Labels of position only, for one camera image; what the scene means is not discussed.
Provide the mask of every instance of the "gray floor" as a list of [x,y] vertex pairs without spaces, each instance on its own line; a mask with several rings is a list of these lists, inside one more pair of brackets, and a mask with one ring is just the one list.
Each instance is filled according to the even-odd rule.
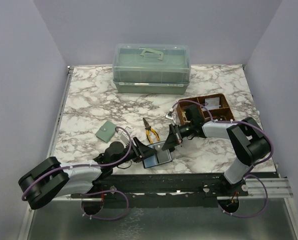
[[[242,200],[240,214],[258,211],[264,200]],[[30,240],[295,240],[283,199],[265,213],[240,219],[218,208],[133,208],[117,221],[82,218],[80,201],[53,201],[34,213]],[[112,217],[121,209],[105,209]]]

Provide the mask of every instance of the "transparent lid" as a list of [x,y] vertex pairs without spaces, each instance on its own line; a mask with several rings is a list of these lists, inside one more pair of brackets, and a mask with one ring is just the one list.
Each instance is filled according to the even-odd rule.
[[190,72],[189,48],[169,44],[118,44],[114,71]]

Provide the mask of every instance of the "green handle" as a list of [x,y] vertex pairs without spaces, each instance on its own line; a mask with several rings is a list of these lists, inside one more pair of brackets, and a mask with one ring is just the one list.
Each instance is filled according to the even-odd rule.
[[164,53],[162,51],[154,50],[152,48],[144,49],[140,55],[145,56],[146,52],[153,53],[153,54],[159,54],[159,57],[158,57],[159,60],[163,60],[163,58],[164,58]]

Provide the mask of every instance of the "green toolbox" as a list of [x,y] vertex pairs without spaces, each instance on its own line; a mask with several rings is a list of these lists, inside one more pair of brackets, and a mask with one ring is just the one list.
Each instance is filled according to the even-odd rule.
[[113,83],[119,93],[184,94],[190,81],[188,46],[118,44]]

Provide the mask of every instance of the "toolbox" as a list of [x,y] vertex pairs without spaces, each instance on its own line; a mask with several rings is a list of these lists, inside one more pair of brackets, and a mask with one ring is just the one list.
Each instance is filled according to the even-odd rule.
[[[190,97],[190,98],[183,98],[181,100],[191,100],[196,103],[202,104],[207,108],[210,108],[210,105],[208,106],[208,100],[218,99],[217,106],[212,107],[211,109],[208,109],[213,117],[214,120],[219,121],[230,121],[235,120],[235,117],[233,115],[233,112],[231,111],[231,108],[227,102],[227,99],[225,95],[222,93],[212,94],[212,95],[206,95],[206,96],[196,96],[196,97]],[[186,108],[194,103],[191,102],[180,102],[177,106],[177,113],[180,120],[180,124],[184,125],[189,123],[189,121],[186,118]],[[200,114],[204,118],[205,121],[209,121],[210,117],[207,111],[205,111],[202,107],[199,107]]]
[[189,48],[118,44],[112,70],[119,93],[184,94],[190,82]]

